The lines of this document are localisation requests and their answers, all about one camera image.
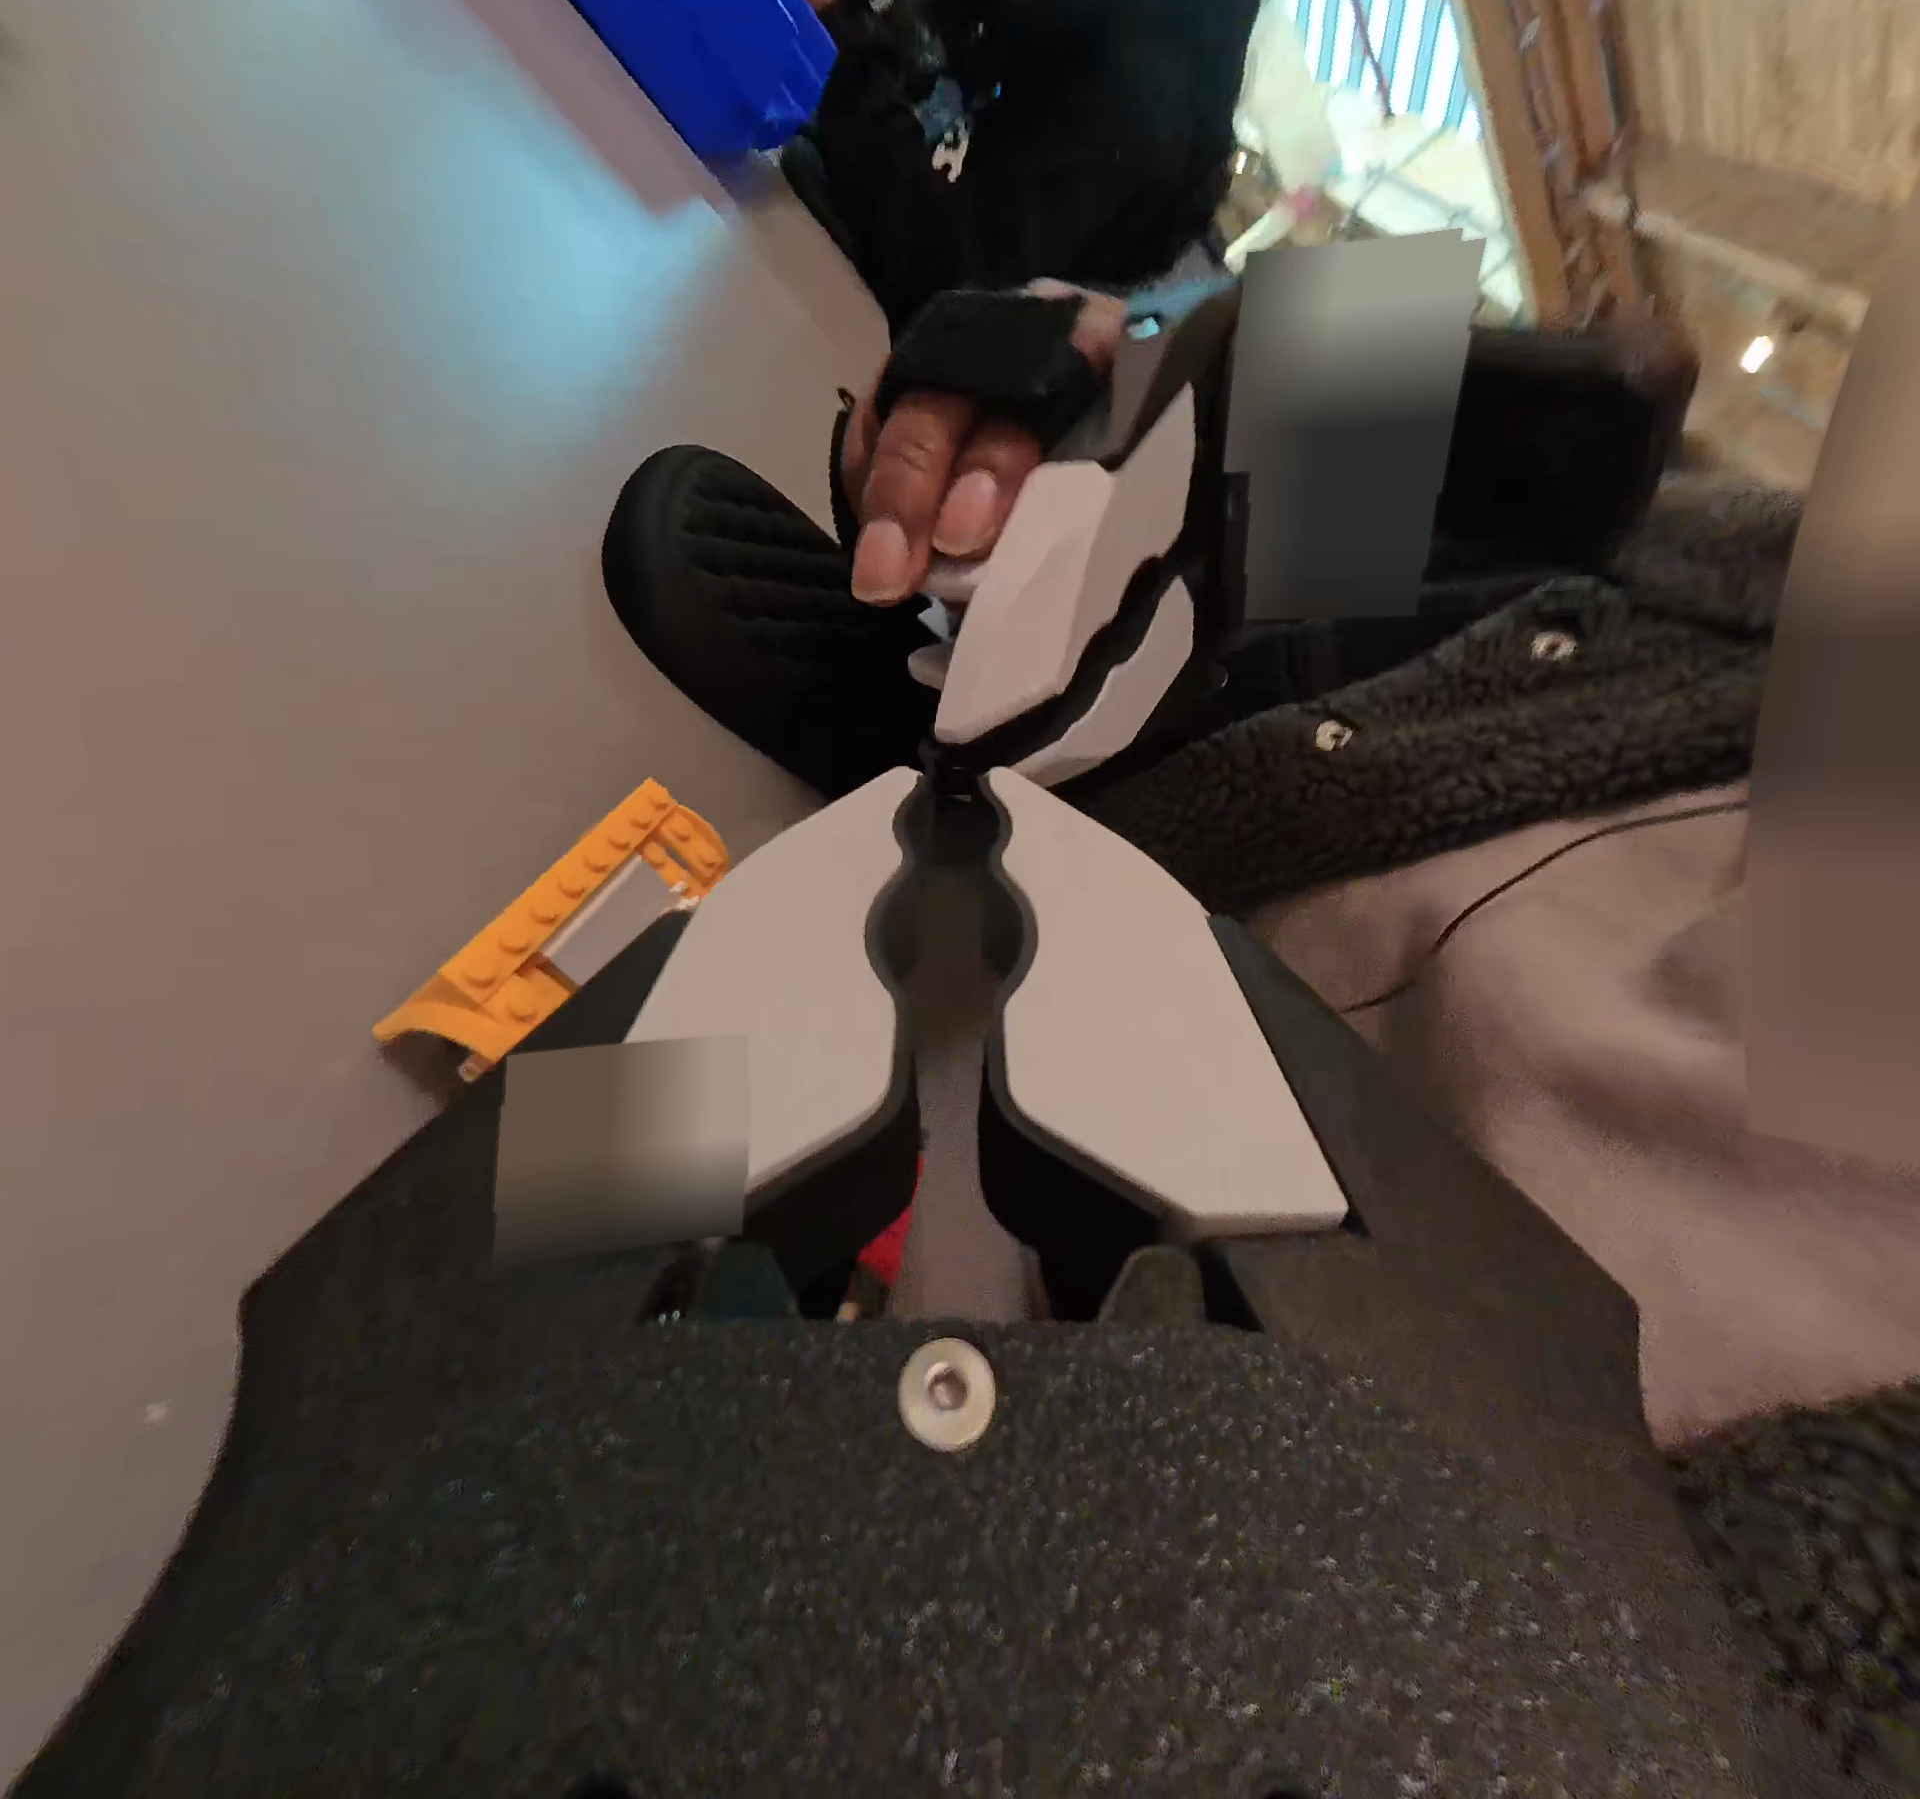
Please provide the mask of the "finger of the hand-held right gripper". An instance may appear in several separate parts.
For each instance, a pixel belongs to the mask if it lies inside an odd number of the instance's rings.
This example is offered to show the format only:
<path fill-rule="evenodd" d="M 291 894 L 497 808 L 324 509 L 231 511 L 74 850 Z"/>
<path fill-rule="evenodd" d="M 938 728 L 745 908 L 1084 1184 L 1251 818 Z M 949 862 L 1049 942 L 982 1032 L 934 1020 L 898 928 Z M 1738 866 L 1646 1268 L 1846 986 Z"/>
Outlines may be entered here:
<path fill-rule="evenodd" d="M 1067 730 L 1033 752 L 1029 778 L 1052 790 L 1124 756 L 1163 706 L 1193 654 L 1193 604 L 1173 577 L 1138 646 L 1101 680 L 1092 704 Z"/>
<path fill-rule="evenodd" d="M 1173 577 L 1188 459 L 1039 469 L 1020 493 L 949 644 L 932 738 L 1033 754 L 1092 704 Z"/>

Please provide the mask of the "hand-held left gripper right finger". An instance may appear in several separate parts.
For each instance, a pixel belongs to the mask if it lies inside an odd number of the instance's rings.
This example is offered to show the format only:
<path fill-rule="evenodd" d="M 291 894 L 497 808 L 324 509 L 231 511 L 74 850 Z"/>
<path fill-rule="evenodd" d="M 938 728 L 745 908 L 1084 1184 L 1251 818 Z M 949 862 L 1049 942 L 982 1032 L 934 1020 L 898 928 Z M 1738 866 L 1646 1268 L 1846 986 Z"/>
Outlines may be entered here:
<path fill-rule="evenodd" d="M 1028 924 L 999 1028 L 1013 1122 L 1179 1238 L 1339 1228 L 1347 1196 L 1205 908 L 1041 786 L 984 786 Z"/>

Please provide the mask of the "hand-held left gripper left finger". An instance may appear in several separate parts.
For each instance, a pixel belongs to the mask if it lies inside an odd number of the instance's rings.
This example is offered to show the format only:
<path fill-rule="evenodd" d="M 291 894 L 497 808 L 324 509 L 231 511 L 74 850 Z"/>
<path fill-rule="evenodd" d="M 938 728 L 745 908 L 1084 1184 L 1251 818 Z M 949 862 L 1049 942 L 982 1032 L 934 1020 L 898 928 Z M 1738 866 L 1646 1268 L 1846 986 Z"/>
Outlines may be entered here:
<path fill-rule="evenodd" d="M 750 1212 L 876 1140 L 904 1104 L 900 994 L 876 922 L 922 782 L 884 772 L 732 870 L 686 920 L 625 1036 L 743 1042 Z"/>

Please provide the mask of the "orange and black lego vehicle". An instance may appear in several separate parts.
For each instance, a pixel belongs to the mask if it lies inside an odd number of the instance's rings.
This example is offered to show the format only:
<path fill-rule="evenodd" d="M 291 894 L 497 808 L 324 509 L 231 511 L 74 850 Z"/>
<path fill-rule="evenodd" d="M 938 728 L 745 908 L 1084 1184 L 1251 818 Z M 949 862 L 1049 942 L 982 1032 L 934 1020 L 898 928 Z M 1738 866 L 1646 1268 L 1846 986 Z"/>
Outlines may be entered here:
<path fill-rule="evenodd" d="M 694 910 L 727 868 L 719 834 L 645 780 L 388 1012 L 372 1040 L 452 1046 L 474 1082 L 651 924 Z"/>

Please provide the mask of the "person's right forearm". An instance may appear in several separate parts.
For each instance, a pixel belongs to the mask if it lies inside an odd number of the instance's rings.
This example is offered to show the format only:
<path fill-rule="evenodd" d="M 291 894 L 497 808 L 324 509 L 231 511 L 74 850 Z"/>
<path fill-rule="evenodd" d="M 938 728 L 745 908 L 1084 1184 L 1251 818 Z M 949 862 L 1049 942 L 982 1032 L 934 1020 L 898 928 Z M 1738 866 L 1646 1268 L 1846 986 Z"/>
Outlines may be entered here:
<path fill-rule="evenodd" d="M 895 0 L 812 139 L 887 333 L 949 291 L 1127 295 L 1207 235 L 1264 0 Z"/>

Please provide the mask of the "person's right hand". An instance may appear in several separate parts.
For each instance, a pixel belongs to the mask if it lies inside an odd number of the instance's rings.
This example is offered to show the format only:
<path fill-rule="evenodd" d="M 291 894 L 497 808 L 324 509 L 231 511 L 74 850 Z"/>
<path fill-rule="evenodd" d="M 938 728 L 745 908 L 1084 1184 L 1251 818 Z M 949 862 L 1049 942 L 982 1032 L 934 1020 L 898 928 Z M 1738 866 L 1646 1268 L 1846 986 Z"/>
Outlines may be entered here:
<path fill-rule="evenodd" d="M 860 604 L 906 604 L 936 561 L 996 549 L 1028 479 L 1110 379 L 1130 307 L 1044 279 L 947 291 L 912 319 L 830 447 Z"/>

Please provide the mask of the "black textured pad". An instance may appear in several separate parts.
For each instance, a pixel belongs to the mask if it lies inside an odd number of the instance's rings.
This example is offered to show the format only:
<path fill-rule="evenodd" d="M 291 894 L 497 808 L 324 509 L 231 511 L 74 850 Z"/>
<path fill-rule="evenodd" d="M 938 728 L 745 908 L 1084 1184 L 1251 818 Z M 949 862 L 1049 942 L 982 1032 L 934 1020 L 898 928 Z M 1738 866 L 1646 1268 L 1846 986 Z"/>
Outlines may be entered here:
<path fill-rule="evenodd" d="M 907 668 L 926 606 L 851 596 L 851 557 L 743 465 L 645 459 L 607 521 L 602 583 L 648 664 L 757 756 L 837 800 L 917 772 L 938 696 Z"/>

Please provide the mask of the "dark fleece jacket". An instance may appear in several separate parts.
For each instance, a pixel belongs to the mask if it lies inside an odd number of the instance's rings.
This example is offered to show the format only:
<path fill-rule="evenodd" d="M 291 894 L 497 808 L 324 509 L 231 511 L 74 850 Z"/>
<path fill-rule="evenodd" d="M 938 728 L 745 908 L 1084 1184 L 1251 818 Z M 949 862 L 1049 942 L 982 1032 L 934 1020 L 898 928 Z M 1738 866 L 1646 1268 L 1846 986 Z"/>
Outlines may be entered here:
<path fill-rule="evenodd" d="M 1804 499 L 1660 491 L 1611 567 L 1272 706 L 1080 806 L 1217 914 L 1745 778 Z"/>

